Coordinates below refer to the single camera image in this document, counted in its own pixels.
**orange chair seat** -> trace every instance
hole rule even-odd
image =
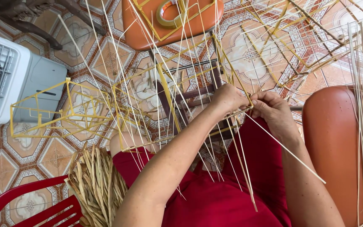
[[[152,32],[148,35],[145,29],[142,25],[140,25],[140,21],[135,19],[137,18],[137,15],[133,8],[130,5],[130,1],[132,0],[123,0],[122,3],[122,9],[123,9],[123,25],[124,30],[127,30],[124,34],[125,41],[127,45],[129,45],[132,49],[137,51],[146,51],[150,50],[153,47],[153,42],[149,38],[149,35],[152,36]],[[169,34],[172,29],[165,29],[161,27],[159,22],[156,19],[156,12],[159,6],[163,3],[164,0],[150,0],[148,3],[146,3],[142,10],[144,11],[145,15],[147,15],[150,20],[151,17],[153,17],[153,26],[156,29],[157,33],[160,37],[164,37],[165,35]],[[186,39],[203,34],[204,32],[210,30],[213,28],[222,18],[222,14],[224,12],[224,4],[220,0],[216,0],[216,4],[210,6],[205,11],[201,12],[201,16],[198,15],[195,18],[191,19],[188,23],[186,22],[183,28],[179,28],[176,32],[174,32],[172,35],[170,35],[168,38],[162,41],[158,41],[158,39],[154,37],[154,43],[160,47],[165,46],[168,44],[172,44],[174,42],[179,42],[181,39]],[[144,2],[144,0],[137,0],[137,2],[140,4]],[[200,8],[204,8],[206,5],[212,3],[213,0],[189,0],[188,6],[191,6],[195,3],[198,3]],[[194,6],[190,8],[189,10],[189,17],[194,15],[198,12],[198,7]],[[164,18],[165,19],[173,19],[178,15],[177,8],[168,8],[164,12]],[[140,14],[140,17],[142,18],[146,28],[150,30],[150,27],[148,23],[146,22],[145,18]]]
[[[355,110],[353,89],[345,86],[315,92],[302,110],[306,148],[346,227],[358,226],[358,180],[359,224],[363,224],[363,161],[362,154],[358,154]]]

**air cooler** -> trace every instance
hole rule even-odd
[[[62,64],[33,54],[29,49],[0,37],[0,124],[10,120],[10,105],[65,80],[67,69]],[[38,109],[56,111],[63,85],[38,96]],[[20,104],[37,109],[36,101]],[[51,121],[53,115],[44,117]],[[14,122],[37,122],[29,111],[15,108]]]

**red plastic chair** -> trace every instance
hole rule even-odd
[[[65,183],[64,179],[67,178],[67,176],[61,176],[61,177],[55,177],[55,178],[49,178],[42,181],[36,181],[32,183],[28,183],[25,185],[20,185],[18,187],[15,187],[9,191],[4,192],[0,195],[0,211],[13,199],[17,198],[18,196],[21,196],[23,194],[40,190],[46,187],[58,185],[61,183]],[[44,220],[54,216],[55,214],[58,214],[59,212],[63,211],[64,209],[67,209],[66,211],[62,212],[61,214],[55,216],[51,220],[48,220],[44,224],[40,225],[40,227],[52,227],[55,224],[58,224],[60,221],[65,220],[66,221],[58,225],[57,227],[68,227],[77,222],[83,215],[81,212],[81,207],[78,203],[77,198],[75,195],[70,196],[67,199],[64,199],[63,201],[55,204],[54,206],[43,210],[42,212],[26,219],[18,224],[15,224],[14,227],[30,227],[35,226],[37,224],[40,224]],[[82,227],[79,223],[75,224],[74,227]]]

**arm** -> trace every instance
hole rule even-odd
[[[164,206],[211,129],[249,101],[236,87],[221,86],[211,103],[144,167],[125,196],[113,226],[161,226]]]
[[[287,102],[275,92],[256,93],[250,99],[253,118],[264,118],[276,139],[315,171]],[[344,227],[333,199],[318,178],[288,152],[282,153],[282,166],[292,226]]]

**tape roll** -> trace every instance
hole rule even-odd
[[[165,20],[163,18],[163,13],[171,5],[179,6],[180,15],[178,15],[173,20]],[[185,17],[188,16],[188,10],[187,10],[187,13],[186,13],[186,10],[185,10],[186,7],[187,7],[187,4],[186,4],[185,0],[165,0],[158,7],[157,20],[160,23],[160,25],[162,25],[162,27],[167,28],[167,29],[175,29],[175,28],[179,27],[182,24],[183,21],[188,20],[188,18],[184,19]]]

